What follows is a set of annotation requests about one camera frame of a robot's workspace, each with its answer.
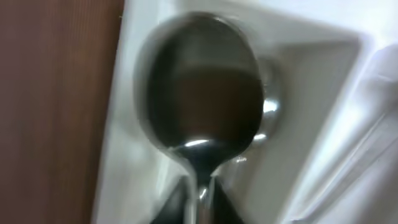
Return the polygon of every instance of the metal spoon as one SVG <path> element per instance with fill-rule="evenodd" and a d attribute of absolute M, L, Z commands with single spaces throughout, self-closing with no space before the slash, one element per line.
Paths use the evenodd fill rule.
<path fill-rule="evenodd" d="M 207 224 L 211 173 L 242 153 L 260 124 L 269 120 L 262 119 L 269 112 L 264 111 L 266 86 L 245 39 L 224 20 L 190 14 L 169 27 L 158 50 L 152 48 L 153 60 L 142 74 L 147 77 L 143 114 L 152 139 L 193 169 L 197 223 Z"/>

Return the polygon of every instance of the spoon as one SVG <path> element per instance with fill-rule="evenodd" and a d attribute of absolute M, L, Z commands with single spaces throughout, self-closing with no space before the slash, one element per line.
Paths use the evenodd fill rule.
<path fill-rule="evenodd" d="M 153 139 L 197 178 L 196 223 L 211 222 L 211 174 L 242 153 L 264 116 L 264 85 L 242 35 L 219 17 L 190 14 L 159 44 L 144 111 Z"/>

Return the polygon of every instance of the wooden surface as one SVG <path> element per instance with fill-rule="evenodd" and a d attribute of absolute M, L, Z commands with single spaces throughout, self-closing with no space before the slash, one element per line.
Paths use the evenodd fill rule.
<path fill-rule="evenodd" d="M 122 0 L 0 1 L 0 223 L 89 223 Z"/>

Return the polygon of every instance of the spoon bowl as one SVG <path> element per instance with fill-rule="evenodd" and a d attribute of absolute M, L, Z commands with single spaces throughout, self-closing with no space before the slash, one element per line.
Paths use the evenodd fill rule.
<path fill-rule="evenodd" d="M 159 30 L 162 36 L 154 34 L 156 47 L 140 74 L 141 119 L 161 150 L 194 171 L 196 220 L 209 223 L 211 173 L 256 137 L 266 139 L 267 132 L 258 131 L 276 109 L 264 111 L 272 101 L 264 101 L 270 98 L 257 60 L 235 27 L 212 14 L 193 13 Z"/>

